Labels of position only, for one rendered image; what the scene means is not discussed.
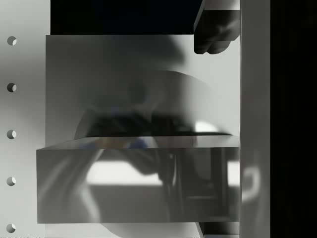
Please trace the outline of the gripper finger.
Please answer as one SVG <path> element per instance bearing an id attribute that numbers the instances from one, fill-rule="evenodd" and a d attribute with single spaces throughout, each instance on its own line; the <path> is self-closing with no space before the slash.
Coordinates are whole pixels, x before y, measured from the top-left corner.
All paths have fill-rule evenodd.
<path id="1" fill-rule="evenodd" d="M 201 238 L 240 238 L 239 222 L 199 222 Z"/>
<path id="2" fill-rule="evenodd" d="M 194 52 L 215 55 L 240 36 L 240 0 L 203 0 L 194 23 Z"/>

